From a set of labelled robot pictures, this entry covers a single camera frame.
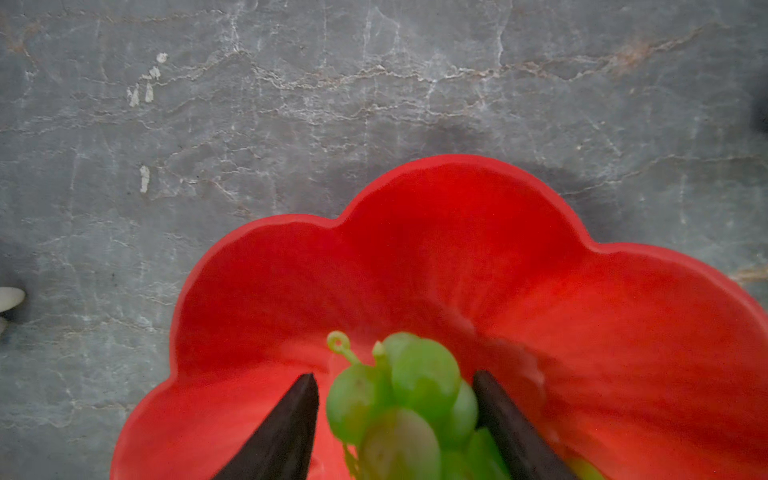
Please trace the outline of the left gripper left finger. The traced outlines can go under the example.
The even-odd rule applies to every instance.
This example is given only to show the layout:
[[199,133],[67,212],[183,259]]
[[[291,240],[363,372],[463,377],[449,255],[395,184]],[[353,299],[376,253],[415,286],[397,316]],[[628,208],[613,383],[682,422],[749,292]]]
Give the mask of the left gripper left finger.
[[214,477],[220,480],[307,479],[318,411],[318,384],[313,374],[305,373]]

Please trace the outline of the green fake grape bunch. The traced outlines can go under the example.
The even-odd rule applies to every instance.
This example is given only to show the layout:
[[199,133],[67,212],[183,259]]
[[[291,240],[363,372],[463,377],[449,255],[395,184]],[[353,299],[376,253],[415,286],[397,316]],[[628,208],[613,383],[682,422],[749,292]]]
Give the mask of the green fake grape bunch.
[[[366,364],[341,331],[330,332],[327,345],[349,363],[325,409],[352,478],[514,479],[480,424],[472,381],[445,346],[396,332],[375,343]],[[581,458],[563,461],[578,479],[602,476]]]

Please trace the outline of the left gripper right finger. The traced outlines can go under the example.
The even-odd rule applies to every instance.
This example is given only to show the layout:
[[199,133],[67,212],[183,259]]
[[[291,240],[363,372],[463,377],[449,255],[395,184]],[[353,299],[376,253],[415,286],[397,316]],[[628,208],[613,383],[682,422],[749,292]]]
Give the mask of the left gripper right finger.
[[472,388],[478,400],[480,424],[488,428],[514,479],[578,479],[491,373],[476,371]]

